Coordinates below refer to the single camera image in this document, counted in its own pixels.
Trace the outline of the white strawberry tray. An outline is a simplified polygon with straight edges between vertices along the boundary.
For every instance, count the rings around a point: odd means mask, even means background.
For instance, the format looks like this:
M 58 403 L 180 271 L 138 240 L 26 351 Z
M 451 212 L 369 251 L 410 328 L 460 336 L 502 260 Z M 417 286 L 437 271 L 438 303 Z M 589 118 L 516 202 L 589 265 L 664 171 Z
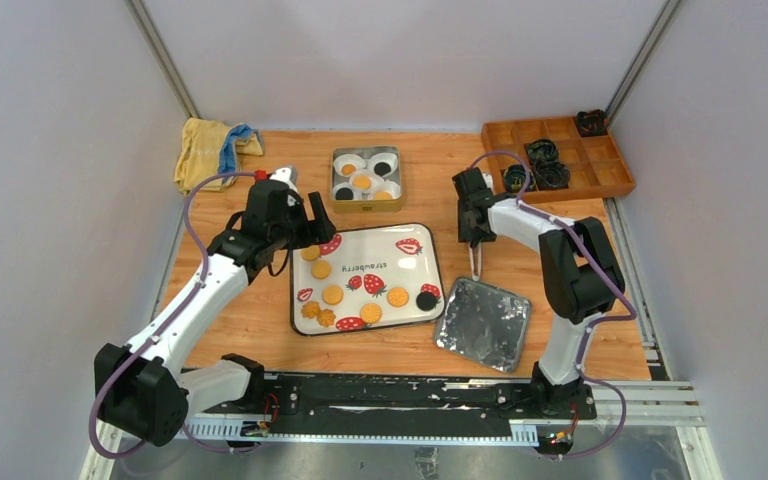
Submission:
M 421 223 L 345 230 L 318 245 L 330 263 L 324 280 L 293 252 L 290 325 L 314 337 L 432 322 L 444 311 L 444 288 L 431 230 Z M 420 292 L 439 301 L 433 311 L 416 306 Z

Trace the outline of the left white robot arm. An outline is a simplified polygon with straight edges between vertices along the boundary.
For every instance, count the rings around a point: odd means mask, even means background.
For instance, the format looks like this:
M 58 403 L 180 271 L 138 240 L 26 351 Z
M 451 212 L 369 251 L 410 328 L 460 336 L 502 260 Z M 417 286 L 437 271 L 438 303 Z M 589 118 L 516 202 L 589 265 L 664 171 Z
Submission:
M 96 451 L 115 455 L 102 446 L 98 422 L 160 447 L 193 415 L 217 404 L 230 401 L 243 413 L 258 411 L 267 390 L 260 364 L 234 354 L 197 370 L 185 371 L 184 363 L 231 300 L 261 271 L 276 273 L 276 252 L 325 244 L 335 233 L 320 193 L 302 198 L 289 180 L 255 180 L 245 209 L 209 244 L 196 243 L 200 264 L 167 307 L 123 345 L 106 344 L 96 354 L 88 425 Z

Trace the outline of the metal tongs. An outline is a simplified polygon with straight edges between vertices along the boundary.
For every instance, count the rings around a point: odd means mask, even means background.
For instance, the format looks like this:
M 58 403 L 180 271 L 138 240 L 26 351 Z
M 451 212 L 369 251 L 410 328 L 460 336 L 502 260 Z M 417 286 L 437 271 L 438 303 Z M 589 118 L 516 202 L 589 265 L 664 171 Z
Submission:
M 468 256 L 470 263 L 470 276 L 474 281 L 479 281 L 482 274 L 482 244 L 468 246 Z

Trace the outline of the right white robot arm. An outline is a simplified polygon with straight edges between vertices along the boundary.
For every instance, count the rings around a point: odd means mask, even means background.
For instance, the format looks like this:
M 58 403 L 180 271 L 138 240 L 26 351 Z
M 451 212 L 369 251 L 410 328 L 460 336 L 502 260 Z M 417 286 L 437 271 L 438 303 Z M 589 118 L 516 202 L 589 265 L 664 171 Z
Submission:
M 478 247 L 507 237 L 539 255 L 553 320 L 532 372 L 530 401 L 540 415 L 556 417 L 582 392 L 592 331 L 624 295 L 624 278 L 605 227 L 594 217 L 558 217 L 512 194 L 496 194 L 476 167 L 452 181 L 459 242 Z

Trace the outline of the swirl butter cookie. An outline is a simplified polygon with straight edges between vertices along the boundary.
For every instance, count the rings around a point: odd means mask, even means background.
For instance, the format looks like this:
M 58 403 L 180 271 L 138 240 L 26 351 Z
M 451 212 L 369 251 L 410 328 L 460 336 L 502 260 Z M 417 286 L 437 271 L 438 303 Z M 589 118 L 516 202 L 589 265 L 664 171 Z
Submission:
M 349 176 L 350 176 L 350 175 L 352 175 L 352 174 L 353 174 L 353 173 L 354 173 L 356 170 L 357 170 L 357 167 L 356 167 L 354 164 L 346 163 L 346 164 L 343 164 L 343 165 L 342 165 L 342 167 L 341 167 L 341 169 L 340 169 L 340 173 L 341 173 L 341 175 L 342 175 L 342 176 L 344 176 L 344 177 L 349 177 Z

